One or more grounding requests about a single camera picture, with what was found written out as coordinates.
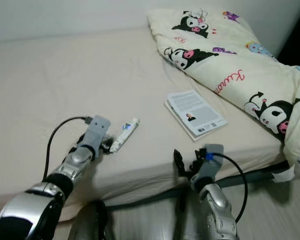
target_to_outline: cartoon print blanket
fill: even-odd
[[[284,141],[300,175],[300,66],[279,63],[247,22],[226,10],[157,9],[148,20],[159,53]]]

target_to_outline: wall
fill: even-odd
[[[244,17],[274,55],[300,15],[300,0],[0,0],[0,41],[146,26],[150,9],[205,5]]]

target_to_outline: wooden floor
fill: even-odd
[[[232,213],[240,210],[244,187],[224,188]],[[170,198],[112,212],[116,240],[172,240],[176,236],[176,199]],[[198,196],[189,195],[182,240],[204,240],[200,233]],[[54,240],[66,240],[71,223],[62,224]],[[249,185],[248,202],[238,223],[242,240],[300,240],[300,180],[263,181]]]

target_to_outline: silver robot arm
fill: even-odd
[[[75,151],[42,182],[18,194],[0,213],[0,240],[51,240],[62,207],[89,163],[99,155],[110,121],[95,116]]]
[[[231,203],[222,189],[215,183],[215,176],[223,164],[223,158],[207,153],[223,154],[220,144],[206,144],[195,151],[196,160],[185,171],[181,154],[174,150],[174,163],[180,177],[189,179],[191,188],[199,195],[202,214],[202,228],[207,240],[239,240],[236,220],[231,213]]]

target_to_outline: mattress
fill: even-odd
[[[197,90],[228,125],[193,142],[164,106],[168,93]],[[189,164],[194,150],[223,144],[245,171],[284,160],[281,142],[248,115],[166,62],[147,28],[0,43],[0,209],[15,193],[40,182],[49,136],[62,120],[101,115],[117,136],[133,117],[141,123],[116,154],[92,163],[66,202],[61,220],[82,204],[132,203],[185,183],[173,150]],[[72,121],[56,134],[49,172],[87,126]],[[237,174],[224,162],[217,179]]]

